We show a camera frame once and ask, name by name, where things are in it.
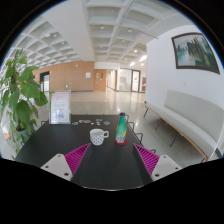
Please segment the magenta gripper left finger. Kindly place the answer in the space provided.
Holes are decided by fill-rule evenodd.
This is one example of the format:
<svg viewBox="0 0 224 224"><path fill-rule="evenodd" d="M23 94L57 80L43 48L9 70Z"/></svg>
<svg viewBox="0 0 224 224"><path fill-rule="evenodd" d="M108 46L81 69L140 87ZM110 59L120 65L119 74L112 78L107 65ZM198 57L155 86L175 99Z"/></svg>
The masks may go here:
<svg viewBox="0 0 224 224"><path fill-rule="evenodd" d="M70 181L89 146L90 144L87 143L67 154L56 154L42 166L42 169Z"/></svg>

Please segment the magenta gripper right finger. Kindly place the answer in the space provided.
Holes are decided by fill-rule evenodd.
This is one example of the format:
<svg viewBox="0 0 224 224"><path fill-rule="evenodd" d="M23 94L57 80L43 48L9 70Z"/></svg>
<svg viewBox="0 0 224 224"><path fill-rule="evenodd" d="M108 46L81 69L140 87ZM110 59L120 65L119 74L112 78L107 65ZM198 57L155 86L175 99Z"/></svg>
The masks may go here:
<svg viewBox="0 0 224 224"><path fill-rule="evenodd" d="M153 181L157 181L181 170L181 167L168 155L159 156L137 144L134 147Z"/></svg>

